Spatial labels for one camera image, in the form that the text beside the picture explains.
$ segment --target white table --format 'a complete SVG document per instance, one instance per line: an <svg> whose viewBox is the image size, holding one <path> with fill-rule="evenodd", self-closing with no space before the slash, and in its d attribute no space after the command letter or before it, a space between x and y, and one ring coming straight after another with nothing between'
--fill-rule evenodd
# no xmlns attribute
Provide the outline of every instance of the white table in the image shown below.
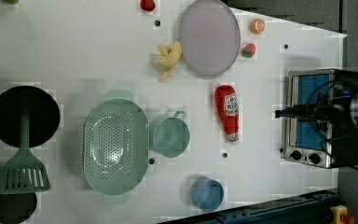
<svg viewBox="0 0 358 224"><path fill-rule="evenodd" d="M158 83L160 71L151 55L158 53L158 44L176 39L191 2L161 1L154 15L145 15L137 0L20 0L17 8L0 1L0 93L35 85L53 95L62 112L54 137L32 149L46 164L52 186L37 194L38 209L27 223L156 223L199 215L189 191L200 175L223 184L218 210L337 187L337 170L281 159L282 121L273 119L273 111L282 107L289 70L341 68L344 35L232 9L242 43L257 45L254 58L239 54L212 81L194 76L182 60L165 83ZM260 36L248 30L255 18L266 22ZM213 90L222 83L233 85L239 98L241 141L235 147L225 142L213 104ZM149 121L185 110L191 131L182 156L149 152L156 163L125 203L93 190L81 163L85 119L113 88L132 91ZM16 151L0 141L0 167Z"/></svg>

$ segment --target toaster oven knob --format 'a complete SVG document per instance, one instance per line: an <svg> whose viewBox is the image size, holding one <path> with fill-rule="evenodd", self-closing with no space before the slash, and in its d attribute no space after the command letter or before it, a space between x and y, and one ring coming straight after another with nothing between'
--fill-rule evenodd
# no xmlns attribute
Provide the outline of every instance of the toaster oven knob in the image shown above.
<svg viewBox="0 0 358 224"><path fill-rule="evenodd" d="M321 157L318 154L313 153L309 156L309 158L313 164L318 164L319 162L321 162Z"/></svg>
<svg viewBox="0 0 358 224"><path fill-rule="evenodd" d="M290 156L295 160L295 161L299 161L301 159L301 152L299 152L298 150L295 150L292 152L292 154L290 154Z"/></svg>

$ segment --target purple plate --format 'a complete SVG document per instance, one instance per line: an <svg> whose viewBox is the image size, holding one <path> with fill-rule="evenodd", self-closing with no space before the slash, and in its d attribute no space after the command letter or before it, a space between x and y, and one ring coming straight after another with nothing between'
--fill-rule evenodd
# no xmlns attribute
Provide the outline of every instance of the purple plate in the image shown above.
<svg viewBox="0 0 358 224"><path fill-rule="evenodd" d="M189 67L204 78L215 78L234 64L241 33L232 11L218 0L198 0L185 11L179 42Z"/></svg>

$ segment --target teal mug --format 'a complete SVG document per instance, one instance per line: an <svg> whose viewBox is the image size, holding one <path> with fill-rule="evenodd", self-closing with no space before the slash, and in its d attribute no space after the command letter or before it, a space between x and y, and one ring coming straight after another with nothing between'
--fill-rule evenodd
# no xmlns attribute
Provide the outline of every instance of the teal mug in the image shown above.
<svg viewBox="0 0 358 224"><path fill-rule="evenodd" d="M151 143L157 153L173 158L182 154L190 142L185 111L176 111L172 118L156 120Z"/></svg>

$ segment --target mug handle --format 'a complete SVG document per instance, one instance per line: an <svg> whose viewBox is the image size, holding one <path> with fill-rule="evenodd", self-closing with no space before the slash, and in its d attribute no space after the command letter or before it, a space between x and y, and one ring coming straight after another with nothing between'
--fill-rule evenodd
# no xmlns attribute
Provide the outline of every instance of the mug handle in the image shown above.
<svg viewBox="0 0 358 224"><path fill-rule="evenodd" d="M185 119L186 118L186 112L185 111L176 111L175 115L173 115L174 118L178 119Z"/></svg>

